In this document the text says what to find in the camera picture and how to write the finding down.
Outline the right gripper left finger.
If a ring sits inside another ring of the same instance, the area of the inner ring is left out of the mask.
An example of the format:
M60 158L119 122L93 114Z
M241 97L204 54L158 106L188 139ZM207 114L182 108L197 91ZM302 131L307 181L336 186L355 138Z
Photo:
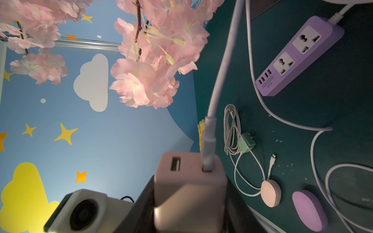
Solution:
M155 233L154 176L114 233Z

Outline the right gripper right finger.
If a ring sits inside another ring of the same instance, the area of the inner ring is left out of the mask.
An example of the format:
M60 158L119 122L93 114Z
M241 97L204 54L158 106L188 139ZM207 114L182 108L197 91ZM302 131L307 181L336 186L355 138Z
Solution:
M228 179L225 199L226 233L266 233Z

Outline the pink USB charger adapter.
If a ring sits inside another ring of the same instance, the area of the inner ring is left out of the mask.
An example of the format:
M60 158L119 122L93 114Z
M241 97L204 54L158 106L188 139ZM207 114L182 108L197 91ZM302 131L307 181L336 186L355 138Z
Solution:
M220 233L227 176L221 159L204 172L199 153L166 152L154 176L154 225L159 233Z

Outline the purple power strip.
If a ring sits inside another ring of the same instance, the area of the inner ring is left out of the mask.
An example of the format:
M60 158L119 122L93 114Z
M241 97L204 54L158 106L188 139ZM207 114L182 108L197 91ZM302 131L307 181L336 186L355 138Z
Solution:
M344 35L341 26L312 16L256 79L262 96L276 96Z

